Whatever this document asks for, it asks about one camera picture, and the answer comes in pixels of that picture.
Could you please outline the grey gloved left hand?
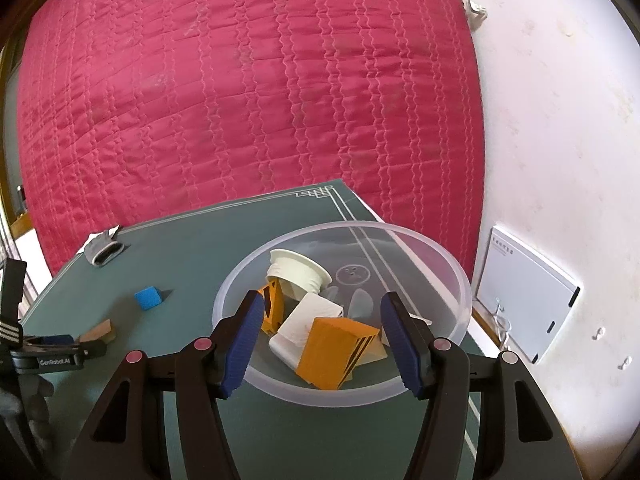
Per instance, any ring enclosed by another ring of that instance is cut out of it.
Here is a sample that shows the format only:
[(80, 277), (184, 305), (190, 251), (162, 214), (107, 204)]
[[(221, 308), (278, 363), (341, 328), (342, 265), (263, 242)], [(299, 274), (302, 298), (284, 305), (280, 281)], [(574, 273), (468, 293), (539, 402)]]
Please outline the grey gloved left hand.
[(39, 375), (18, 375), (17, 394), (1, 389), (1, 419), (18, 447), (26, 452), (25, 440), (17, 425), (17, 417), (24, 414), (38, 451), (48, 458), (53, 445), (53, 428), (47, 398), (54, 395), (54, 385)]

